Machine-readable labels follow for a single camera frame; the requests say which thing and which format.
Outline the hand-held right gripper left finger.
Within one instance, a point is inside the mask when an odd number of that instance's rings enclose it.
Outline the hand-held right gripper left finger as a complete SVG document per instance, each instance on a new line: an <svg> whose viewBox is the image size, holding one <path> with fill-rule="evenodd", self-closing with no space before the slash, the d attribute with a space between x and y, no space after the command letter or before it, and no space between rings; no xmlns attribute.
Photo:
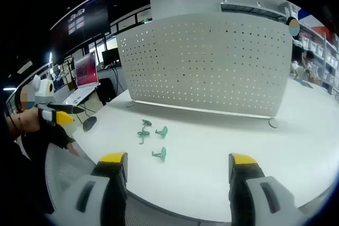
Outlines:
<svg viewBox="0 0 339 226"><path fill-rule="evenodd" d="M54 225L125 225L127 180L128 153L103 156L61 195L50 220Z"/></svg>

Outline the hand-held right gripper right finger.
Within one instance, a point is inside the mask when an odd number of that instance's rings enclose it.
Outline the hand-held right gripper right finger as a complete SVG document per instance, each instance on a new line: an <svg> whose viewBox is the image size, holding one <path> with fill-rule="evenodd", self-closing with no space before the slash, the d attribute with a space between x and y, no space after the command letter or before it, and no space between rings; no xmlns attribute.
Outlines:
<svg viewBox="0 0 339 226"><path fill-rule="evenodd" d="M255 159L229 154L229 201L232 225L299 225L304 214L293 194Z"/></svg>

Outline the person's left hand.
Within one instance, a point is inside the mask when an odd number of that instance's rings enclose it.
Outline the person's left hand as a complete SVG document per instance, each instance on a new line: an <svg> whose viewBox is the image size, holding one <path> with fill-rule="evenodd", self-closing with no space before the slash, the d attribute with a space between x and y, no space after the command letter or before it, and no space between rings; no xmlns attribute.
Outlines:
<svg viewBox="0 0 339 226"><path fill-rule="evenodd" d="M67 149L71 154L79 156L78 152L73 146L75 140L71 138L61 125L48 126L49 132L52 134L52 143L62 149Z"/></svg>

